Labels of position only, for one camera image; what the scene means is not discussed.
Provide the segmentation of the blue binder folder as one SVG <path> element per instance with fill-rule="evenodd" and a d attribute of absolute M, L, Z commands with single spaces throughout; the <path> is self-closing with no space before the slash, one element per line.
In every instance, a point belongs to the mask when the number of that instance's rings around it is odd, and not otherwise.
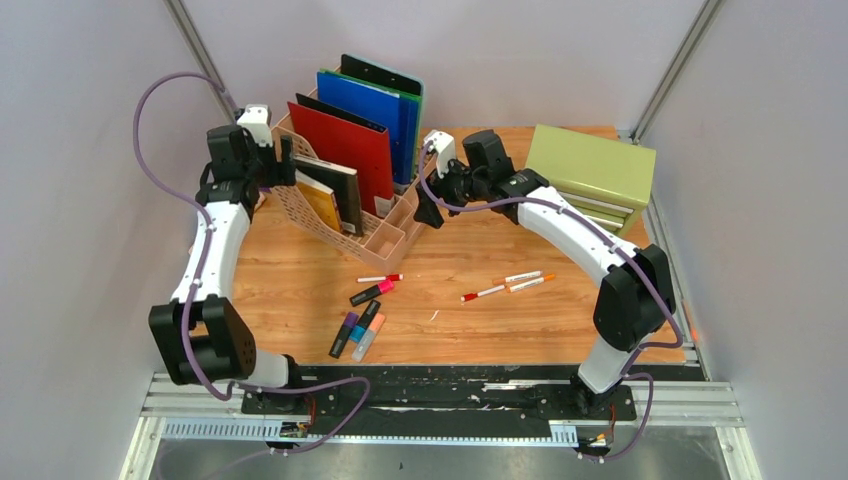
<path fill-rule="evenodd" d="M 393 182 L 410 184 L 423 97 L 326 69 L 316 74 L 316 86 L 322 102 L 386 128 Z"/>

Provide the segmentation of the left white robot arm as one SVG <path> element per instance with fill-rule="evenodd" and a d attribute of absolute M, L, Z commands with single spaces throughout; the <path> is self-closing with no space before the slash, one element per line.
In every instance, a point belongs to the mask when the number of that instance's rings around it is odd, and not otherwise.
<path fill-rule="evenodd" d="M 283 413 L 298 411 L 306 386 L 291 376 L 294 361 L 260 350 L 232 303 L 242 243 L 263 188 L 291 186 L 291 141 L 275 144 L 267 125 L 236 124 L 207 133 L 210 161 L 190 204 L 197 228 L 190 257 L 170 300 L 151 308 L 148 324 L 167 373 L 177 385 L 244 381 L 268 388 Z"/>

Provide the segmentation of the beige plastic file organizer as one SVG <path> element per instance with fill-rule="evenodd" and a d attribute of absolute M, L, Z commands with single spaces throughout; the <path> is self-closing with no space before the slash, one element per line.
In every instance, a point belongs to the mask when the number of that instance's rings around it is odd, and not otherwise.
<path fill-rule="evenodd" d="M 273 128 L 295 164 L 292 186 L 272 188 L 289 220 L 330 246 L 388 273 L 424 227 L 412 176 L 419 97 L 321 69 Z"/>

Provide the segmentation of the black notebook with sticker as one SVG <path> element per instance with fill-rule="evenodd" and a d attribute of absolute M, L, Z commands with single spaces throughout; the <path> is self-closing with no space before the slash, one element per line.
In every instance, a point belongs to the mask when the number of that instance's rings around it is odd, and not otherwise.
<path fill-rule="evenodd" d="M 341 233 L 361 237 L 365 233 L 357 170 L 336 163 L 295 155 L 297 170 L 334 190 L 342 221 Z"/>

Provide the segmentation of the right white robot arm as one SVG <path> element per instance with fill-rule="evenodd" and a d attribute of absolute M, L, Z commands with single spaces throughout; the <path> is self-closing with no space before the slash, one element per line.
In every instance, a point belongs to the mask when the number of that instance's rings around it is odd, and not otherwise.
<path fill-rule="evenodd" d="M 659 246 L 638 247 L 603 229 L 573 207 L 532 169 L 516 169 L 501 138 L 478 131 L 456 155 L 453 136 L 429 132 L 419 162 L 416 222 L 439 229 L 446 215 L 491 210 L 540 236 L 579 266 L 598 286 L 593 311 L 597 339 L 578 368 L 571 403 L 584 417 L 596 417 L 611 403 L 610 390 L 626 377 L 651 336 L 674 322 L 676 299 L 669 259 Z"/>

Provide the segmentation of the green metal drawer cabinet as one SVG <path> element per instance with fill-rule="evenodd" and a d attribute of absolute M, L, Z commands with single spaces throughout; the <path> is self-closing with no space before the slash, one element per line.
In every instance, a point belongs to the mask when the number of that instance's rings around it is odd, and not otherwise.
<path fill-rule="evenodd" d="M 574 208 L 623 237 L 648 205 L 655 162 L 650 148 L 539 124 L 526 167 Z"/>

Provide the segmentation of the orange yellow booklet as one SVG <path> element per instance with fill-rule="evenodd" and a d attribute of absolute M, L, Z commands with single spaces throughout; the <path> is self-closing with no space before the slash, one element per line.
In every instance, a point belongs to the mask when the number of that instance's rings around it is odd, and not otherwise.
<path fill-rule="evenodd" d="M 296 171 L 297 187 L 319 218 L 332 230 L 341 233 L 342 221 L 332 188 L 312 177 Z"/>

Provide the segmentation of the red binder folder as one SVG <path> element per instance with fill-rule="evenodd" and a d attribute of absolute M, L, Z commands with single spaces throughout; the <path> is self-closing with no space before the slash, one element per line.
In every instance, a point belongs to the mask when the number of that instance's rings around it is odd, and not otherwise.
<path fill-rule="evenodd" d="M 362 209 L 386 217 L 394 206 L 387 129 L 301 93 L 288 108 L 294 131 L 307 140 L 318 158 L 357 171 Z"/>

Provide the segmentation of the green translucent plastic folder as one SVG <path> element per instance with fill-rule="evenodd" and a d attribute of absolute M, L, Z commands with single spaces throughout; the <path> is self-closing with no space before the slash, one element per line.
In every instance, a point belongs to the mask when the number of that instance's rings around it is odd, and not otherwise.
<path fill-rule="evenodd" d="M 375 65 L 322 69 L 316 73 L 318 98 L 378 125 L 389 133 L 392 179 L 405 186 L 414 178 L 423 110 L 423 84 L 415 77 Z"/>

